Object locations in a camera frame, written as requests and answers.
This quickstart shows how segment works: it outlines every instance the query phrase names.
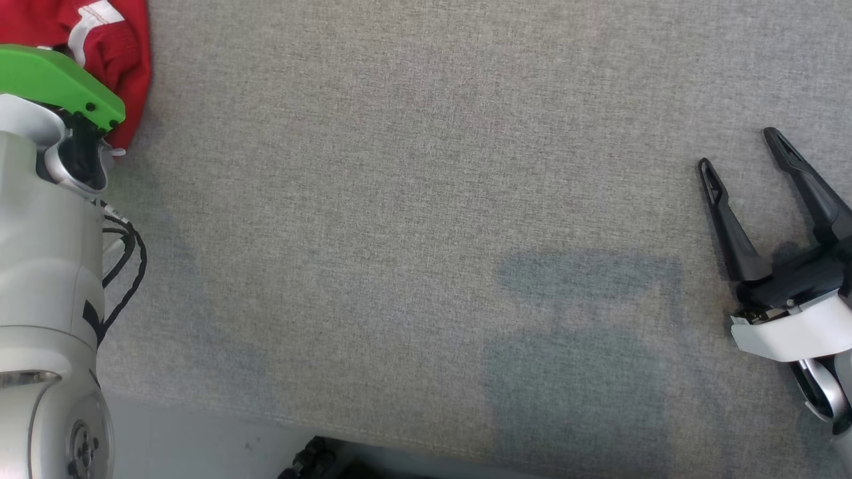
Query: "gray carpet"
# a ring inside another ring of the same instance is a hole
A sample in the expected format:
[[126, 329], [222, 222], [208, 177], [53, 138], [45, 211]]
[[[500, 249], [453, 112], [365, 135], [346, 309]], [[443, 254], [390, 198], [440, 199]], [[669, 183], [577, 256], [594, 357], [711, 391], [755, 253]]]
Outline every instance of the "gray carpet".
[[809, 243], [760, 130], [852, 198], [852, 4], [150, 11], [108, 389], [551, 476], [841, 476], [728, 334], [695, 164], [759, 251]]

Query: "white floor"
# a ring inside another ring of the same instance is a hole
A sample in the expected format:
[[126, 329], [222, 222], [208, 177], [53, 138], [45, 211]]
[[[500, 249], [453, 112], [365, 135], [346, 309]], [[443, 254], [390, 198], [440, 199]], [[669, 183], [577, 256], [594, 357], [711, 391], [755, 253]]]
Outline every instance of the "white floor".
[[[115, 432], [114, 477], [120, 479], [276, 479], [315, 431], [255, 424], [187, 409], [153, 407], [106, 395]], [[388, 477], [537, 479], [455, 459], [348, 443], [341, 462], [357, 457]]]

